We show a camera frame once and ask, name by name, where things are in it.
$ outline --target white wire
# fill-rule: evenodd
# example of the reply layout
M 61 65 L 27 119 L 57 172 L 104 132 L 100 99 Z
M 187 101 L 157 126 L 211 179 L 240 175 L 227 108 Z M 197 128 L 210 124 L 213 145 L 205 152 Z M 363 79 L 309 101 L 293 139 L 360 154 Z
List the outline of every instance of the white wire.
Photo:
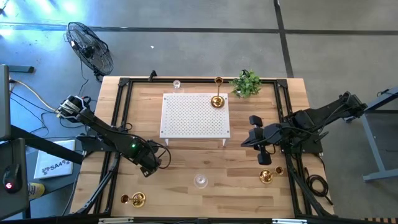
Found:
M 56 109 L 52 108 L 51 106 L 49 106 L 48 104 L 46 104 L 46 102 L 33 90 L 31 89 L 28 85 L 26 85 L 25 83 L 19 81 L 19 80 L 14 80 L 15 82 L 24 85 L 28 90 L 30 90 L 48 109 L 52 110 L 52 111 L 56 111 Z

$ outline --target potted plant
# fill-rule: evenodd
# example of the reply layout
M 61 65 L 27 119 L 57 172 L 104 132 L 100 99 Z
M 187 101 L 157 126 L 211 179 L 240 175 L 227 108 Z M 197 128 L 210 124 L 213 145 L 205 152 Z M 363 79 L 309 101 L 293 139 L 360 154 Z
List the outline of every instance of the potted plant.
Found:
M 251 95 L 256 95 L 261 90 L 260 88 L 260 77 L 258 77 L 253 70 L 242 70 L 239 74 L 239 78 L 235 78 L 229 81 L 234 87 L 232 93 L 234 93 L 238 98 L 247 98 Z

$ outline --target electric fan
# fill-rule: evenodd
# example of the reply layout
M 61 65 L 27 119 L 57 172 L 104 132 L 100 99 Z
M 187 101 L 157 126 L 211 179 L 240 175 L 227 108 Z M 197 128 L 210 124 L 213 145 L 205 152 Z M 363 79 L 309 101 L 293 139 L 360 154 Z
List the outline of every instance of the electric fan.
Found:
M 72 49 L 80 60 L 94 71 L 99 77 L 109 75 L 113 70 L 113 61 L 108 45 L 81 22 L 70 22 L 67 26 L 66 37 Z

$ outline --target concrete floor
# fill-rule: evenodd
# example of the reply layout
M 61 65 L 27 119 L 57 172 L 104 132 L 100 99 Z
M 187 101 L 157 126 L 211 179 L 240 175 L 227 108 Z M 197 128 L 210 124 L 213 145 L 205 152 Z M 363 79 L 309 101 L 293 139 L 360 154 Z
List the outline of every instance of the concrete floor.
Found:
M 280 7 L 286 29 L 398 29 L 398 2 L 393 0 L 280 0 Z M 11 76 L 31 86 L 54 107 L 69 94 L 77 94 L 83 83 L 80 61 L 64 42 L 63 32 L 10 30 L 2 25 L 17 22 L 49 26 L 70 21 L 101 27 L 278 28 L 270 0 L 120 0 L 117 4 L 105 0 L 10 0 L 0 15 L 0 63 L 34 66 L 34 74 Z M 287 77 L 279 34 L 97 35 L 109 45 L 114 61 L 111 75 L 149 75 L 156 70 L 162 76 L 236 76 L 240 69 L 251 68 L 262 77 Z M 370 102 L 378 91 L 398 83 L 395 35 L 288 34 L 287 45 L 294 77 L 304 78 L 314 108 L 337 99 L 346 90 Z M 84 95 L 96 98 L 100 83 L 85 65 L 83 75 L 90 79 Z M 40 104 L 23 86 L 17 85 L 14 92 Z M 37 108 L 26 107 L 41 114 Z M 11 112 L 13 125 L 26 130 L 40 126 L 16 103 L 11 102 Z M 84 131 L 61 127 L 51 114 L 45 115 L 45 123 L 50 130 L 48 137 L 74 136 Z M 377 167 L 361 122 L 337 121 L 326 130 L 330 133 L 322 142 L 335 213 L 347 218 L 398 216 L 398 179 L 368 184 L 362 181 L 362 175 L 377 171 Z M 398 159 L 398 154 L 392 153 L 391 157 Z M 398 162 L 389 166 L 397 168 Z M 32 216 L 60 215 L 71 190 L 65 188 L 33 201 Z

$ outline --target wooden table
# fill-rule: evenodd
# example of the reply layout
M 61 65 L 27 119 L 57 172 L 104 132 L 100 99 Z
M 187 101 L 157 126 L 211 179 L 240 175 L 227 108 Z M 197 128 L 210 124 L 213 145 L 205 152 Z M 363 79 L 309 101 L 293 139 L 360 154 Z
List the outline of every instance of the wooden table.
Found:
M 120 77 L 104 77 L 95 114 L 107 123 L 111 123 L 116 92 Z M 300 78 L 287 79 L 293 111 L 309 107 L 304 81 Z M 182 83 L 185 93 L 215 93 L 215 84 Z M 132 124 L 130 133 L 145 139 L 159 139 L 162 95 L 171 93 L 172 83 L 135 83 L 132 89 L 131 103 L 127 121 Z M 124 102 L 126 90 L 122 97 Z M 220 93 L 230 93 L 229 84 L 220 88 Z M 252 128 L 249 116 L 257 115 L 264 125 L 278 123 L 275 94 L 272 85 L 263 84 L 260 94 L 248 99 L 239 99 L 229 94 L 229 119 L 231 140 L 222 147 L 217 140 L 174 140 L 170 142 L 172 162 L 168 169 L 158 170 L 145 178 L 138 166 L 122 158 L 113 202 L 112 216 L 134 217 L 236 217 L 270 218 L 293 217 L 292 199 L 286 162 L 280 149 L 272 155 L 272 164 L 260 166 L 257 162 L 258 151 L 240 144 Z M 121 120 L 123 103 L 118 117 Z M 103 152 L 87 157 L 81 165 L 80 177 L 76 186 L 71 212 L 77 211 L 88 200 L 100 179 Z M 163 157 L 164 164 L 168 157 Z M 303 164 L 311 174 L 325 177 L 323 166 L 313 155 L 304 155 Z M 259 173 L 263 169 L 274 170 L 282 166 L 282 176 L 274 176 L 271 184 L 263 184 Z M 205 174 L 208 185 L 198 189 L 193 184 L 196 174 Z M 102 200 L 104 208 L 108 188 Z M 132 195 L 144 192 L 146 204 L 134 208 L 122 204 L 122 194 Z M 303 197 L 298 190 L 300 208 L 303 210 Z M 333 213 L 333 207 L 325 198 L 317 198 L 324 208 Z

